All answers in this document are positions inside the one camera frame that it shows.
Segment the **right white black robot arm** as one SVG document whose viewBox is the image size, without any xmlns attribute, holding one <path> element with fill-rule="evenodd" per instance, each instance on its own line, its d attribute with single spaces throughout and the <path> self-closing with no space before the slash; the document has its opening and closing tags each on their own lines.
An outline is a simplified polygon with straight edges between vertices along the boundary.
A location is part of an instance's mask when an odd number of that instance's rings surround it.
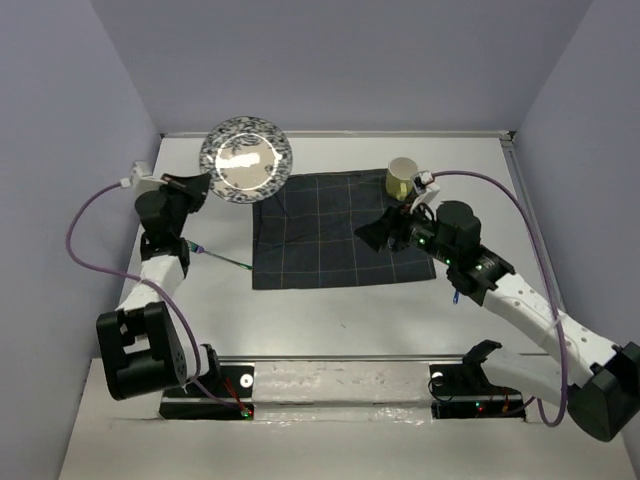
<svg viewBox="0 0 640 480">
<path fill-rule="evenodd" d="M 374 251 L 412 246 L 442 262 L 457 292 L 506 320 L 558 364 L 527 367 L 494 346 L 485 358 L 461 366 L 460 379 L 468 390 L 509 386 L 565 406 L 582 431 L 602 442 L 614 439 L 638 414 L 638 344 L 619 345 L 554 312 L 510 263 L 482 245 L 481 222 L 466 203 L 445 201 L 434 214 L 389 207 L 355 234 Z"/>
</svg>

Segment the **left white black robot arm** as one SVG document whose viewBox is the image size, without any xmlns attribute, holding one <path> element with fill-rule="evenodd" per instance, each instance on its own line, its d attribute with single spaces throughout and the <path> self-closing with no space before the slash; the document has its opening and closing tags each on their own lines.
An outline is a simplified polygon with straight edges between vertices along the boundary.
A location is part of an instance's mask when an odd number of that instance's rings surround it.
<svg viewBox="0 0 640 480">
<path fill-rule="evenodd" d="M 143 229 L 141 272 L 129 295 L 96 321 L 107 386 L 116 400 L 184 387 L 209 395 L 221 383 L 217 353 L 198 344 L 184 328 L 194 350 L 190 366 L 174 325 L 186 318 L 173 294 L 186 278 L 190 249 L 182 230 L 187 217 L 204 205 L 211 181 L 208 173 L 180 177 L 165 174 L 139 194 L 134 208 Z"/>
</svg>

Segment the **pale yellow cup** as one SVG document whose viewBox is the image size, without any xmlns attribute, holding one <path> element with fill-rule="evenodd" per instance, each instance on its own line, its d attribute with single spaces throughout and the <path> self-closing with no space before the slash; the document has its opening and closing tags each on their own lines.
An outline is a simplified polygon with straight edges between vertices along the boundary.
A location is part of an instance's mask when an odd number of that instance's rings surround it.
<svg viewBox="0 0 640 480">
<path fill-rule="evenodd" d="M 404 201 L 413 189 L 412 177 L 417 174 L 417 163 L 408 157 L 397 157 L 388 164 L 385 190 L 389 197 Z"/>
</svg>

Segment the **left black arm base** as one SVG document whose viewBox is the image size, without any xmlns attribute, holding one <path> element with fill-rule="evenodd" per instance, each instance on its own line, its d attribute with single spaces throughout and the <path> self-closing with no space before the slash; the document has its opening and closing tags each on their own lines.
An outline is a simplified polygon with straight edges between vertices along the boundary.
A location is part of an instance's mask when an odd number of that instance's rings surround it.
<svg viewBox="0 0 640 480">
<path fill-rule="evenodd" d="M 255 405 L 255 364 L 221 360 L 211 371 L 188 384 L 162 393 L 158 415 L 164 420 L 251 421 Z"/>
</svg>

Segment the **blue white patterned plate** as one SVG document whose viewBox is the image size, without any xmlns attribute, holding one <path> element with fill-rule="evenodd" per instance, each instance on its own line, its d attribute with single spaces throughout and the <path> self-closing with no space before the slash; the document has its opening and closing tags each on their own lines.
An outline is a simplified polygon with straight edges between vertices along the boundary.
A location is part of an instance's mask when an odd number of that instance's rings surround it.
<svg viewBox="0 0 640 480">
<path fill-rule="evenodd" d="M 211 176 L 210 191 L 224 201 L 252 204 L 275 195 L 293 169 L 293 149 L 272 122 L 238 116 L 215 126 L 199 151 L 199 167 Z"/>
</svg>

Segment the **dark grey checked cloth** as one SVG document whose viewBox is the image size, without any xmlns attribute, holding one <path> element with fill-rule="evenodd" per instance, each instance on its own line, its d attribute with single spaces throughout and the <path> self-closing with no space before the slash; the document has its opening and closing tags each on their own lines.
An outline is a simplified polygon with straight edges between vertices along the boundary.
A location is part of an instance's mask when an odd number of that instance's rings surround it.
<svg viewBox="0 0 640 480">
<path fill-rule="evenodd" d="M 318 289 L 387 285 L 436 278 L 415 249 L 376 253 L 354 231 L 396 206 L 384 169 L 291 176 L 253 205 L 252 288 Z"/>
</svg>

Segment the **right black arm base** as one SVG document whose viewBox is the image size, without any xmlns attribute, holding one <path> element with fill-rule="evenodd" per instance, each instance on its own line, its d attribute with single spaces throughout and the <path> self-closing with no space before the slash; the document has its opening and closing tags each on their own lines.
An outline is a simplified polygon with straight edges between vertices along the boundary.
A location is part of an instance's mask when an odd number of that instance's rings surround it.
<svg viewBox="0 0 640 480">
<path fill-rule="evenodd" d="M 517 390 L 491 384 L 482 370 L 489 355 L 501 348 L 499 342 L 484 340 L 457 363 L 429 366 L 427 389 L 434 419 L 526 418 L 531 400 L 524 400 Z"/>
</svg>

